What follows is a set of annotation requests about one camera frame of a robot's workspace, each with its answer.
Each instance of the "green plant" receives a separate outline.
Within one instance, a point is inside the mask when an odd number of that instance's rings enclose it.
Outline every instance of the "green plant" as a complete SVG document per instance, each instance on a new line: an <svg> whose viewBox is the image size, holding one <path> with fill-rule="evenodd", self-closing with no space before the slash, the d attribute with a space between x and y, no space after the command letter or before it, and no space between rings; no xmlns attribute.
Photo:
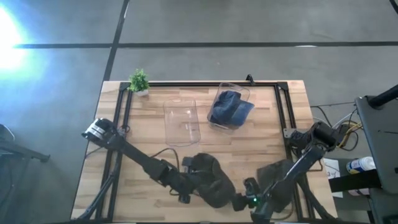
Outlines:
<svg viewBox="0 0 398 224"><path fill-rule="evenodd" d="M130 75L130 86L129 90L133 92L143 91L149 88L148 80L146 80L147 74L144 69L136 69L133 75Z"/></svg>

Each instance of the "wooden tabletop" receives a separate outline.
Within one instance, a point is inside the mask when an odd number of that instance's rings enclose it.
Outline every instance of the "wooden tabletop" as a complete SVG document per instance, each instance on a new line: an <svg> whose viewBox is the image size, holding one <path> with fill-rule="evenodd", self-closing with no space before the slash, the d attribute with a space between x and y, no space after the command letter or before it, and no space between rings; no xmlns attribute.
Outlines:
<svg viewBox="0 0 398 224"><path fill-rule="evenodd" d="M294 108L297 128L308 129L313 124L312 114L301 80L287 81L290 97ZM97 118L112 120L116 106L120 82L104 82L99 98ZM168 147L165 143L165 122L163 103L166 100L180 97L196 99L201 140L199 144L188 147L176 147L180 162L185 156L194 156L199 152L215 156L221 168L233 181L237 192L244 193L242 181L255 177L256 169L285 159L285 149L280 130L279 114L274 89L270 87L248 87L251 95L249 101L255 104L245 124L233 134L225 134L211 129L207 122L207 114L217 92L217 87L153 87L149 96L134 96L129 115L131 130L127 140L147 155ZM122 123L127 96L123 98L123 106L119 123ZM285 107L285 117L289 123ZM96 149L92 143L88 152ZM72 218L81 215L92 202L101 185L101 178L106 157L102 149L90 155L84 163L80 184L76 195ZM158 156L175 164L172 152L164 152ZM310 188L326 210L336 217L335 204L325 171L307 173ZM303 212L306 215L304 199ZM292 205L282 213L275 213L273 218L282 218L289 214ZM287 219L296 221L293 215ZM250 222L248 208L234 212L231 205L214 209L201 198L192 195L190 204L178 202L178 198L169 195L169 188L161 187L134 161L123 157L118 196L114 212L116 222Z"/></svg>

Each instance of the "white paper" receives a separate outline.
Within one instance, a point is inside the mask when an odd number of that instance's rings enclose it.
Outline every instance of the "white paper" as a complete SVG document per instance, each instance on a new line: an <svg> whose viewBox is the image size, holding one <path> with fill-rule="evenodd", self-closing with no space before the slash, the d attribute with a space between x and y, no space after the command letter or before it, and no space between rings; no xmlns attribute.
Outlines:
<svg viewBox="0 0 398 224"><path fill-rule="evenodd" d="M338 167L338 161L334 159L323 159L325 162L326 173L328 174L328 179L333 179L340 177L340 169ZM334 197L343 198L342 192L331 193Z"/></svg>

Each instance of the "blue cloth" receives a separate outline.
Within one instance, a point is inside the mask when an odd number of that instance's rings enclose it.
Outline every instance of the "blue cloth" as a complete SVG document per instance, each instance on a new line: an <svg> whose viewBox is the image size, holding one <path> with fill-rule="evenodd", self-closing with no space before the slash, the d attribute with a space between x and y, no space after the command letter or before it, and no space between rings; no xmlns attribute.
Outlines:
<svg viewBox="0 0 398 224"><path fill-rule="evenodd" d="M254 104L241 100L240 93L231 90L224 91L213 105L210 122L240 127L253 108Z"/></svg>

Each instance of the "gray floor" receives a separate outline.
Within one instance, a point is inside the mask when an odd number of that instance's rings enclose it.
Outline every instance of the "gray floor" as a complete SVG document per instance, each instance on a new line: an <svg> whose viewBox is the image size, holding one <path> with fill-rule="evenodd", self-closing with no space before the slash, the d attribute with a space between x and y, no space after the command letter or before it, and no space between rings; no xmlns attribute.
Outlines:
<svg viewBox="0 0 398 224"><path fill-rule="evenodd" d="M122 3L5 0L0 6L17 26L20 44L87 44L112 43ZM397 22L388 0L131 0L120 42L398 41ZM69 219L87 145L80 133L94 117L109 52L0 52L0 62L7 62L0 67L0 123L19 144L51 154L49 163L30 165L18 193L19 223ZM19 61L10 67L14 56ZM395 85L397 56L398 47L119 49L110 80L127 80L135 68L144 68L150 80L242 80L248 73L258 80L302 79L310 103L318 105ZM335 123L353 108L325 111ZM316 109L313 114L323 119ZM370 155L359 135L355 151L328 157Z"/></svg>

